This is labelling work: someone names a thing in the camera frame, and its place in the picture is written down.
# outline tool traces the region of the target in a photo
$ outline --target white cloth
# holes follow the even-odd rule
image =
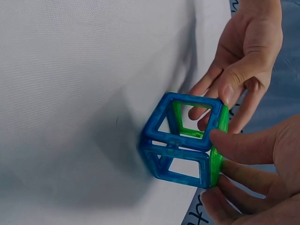
[[[1,224],[180,224],[195,188],[146,176],[135,145],[229,18],[224,0],[0,1]]]

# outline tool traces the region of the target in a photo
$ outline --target knuckle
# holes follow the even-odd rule
[[[236,69],[233,69],[230,71],[230,77],[231,77],[232,82],[236,85],[241,85],[245,81],[243,74]]]

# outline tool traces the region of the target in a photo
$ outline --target black writing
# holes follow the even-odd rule
[[[236,13],[238,11],[237,6],[239,5],[239,0],[235,0],[234,2],[231,3],[232,6],[232,13]]]
[[[201,225],[201,224],[203,224],[201,222],[209,224],[209,221],[202,217],[203,212],[202,211],[200,212],[200,210],[199,210],[200,207],[203,207],[203,204],[201,202],[200,195],[198,195],[198,203],[197,203],[196,209],[195,209],[196,213],[194,213],[194,212],[188,213],[189,215],[196,217],[198,219],[198,222],[197,222],[197,224],[193,224],[193,223],[189,222],[187,225]]]

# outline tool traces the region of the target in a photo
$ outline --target magnetic tile cube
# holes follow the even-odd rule
[[[181,105],[210,109],[204,132],[183,126]],[[170,133],[159,130],[165,118]],[[219,99],[166,93],[142,130],[138,145],[140,155],[154,177],[207,189],[216,185],[222,164],[222,156],[212,146],[209,132],[215,128],[227,132],[228,122],[228,107]],[[199,164],[199,178],[170,171],[174,158],[196,161]]]

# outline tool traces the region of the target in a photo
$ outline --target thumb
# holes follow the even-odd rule
[[[272,164],[276,133],[276,128],[252,134],[228,134],[214,129],[210,132],[210,140],[222,156],[234,162]]]
[[[228,66],[220,76],[218,95],[224,104],[229,105],[234,92],[251,77],[263,71],[262,53],[251,53]]]

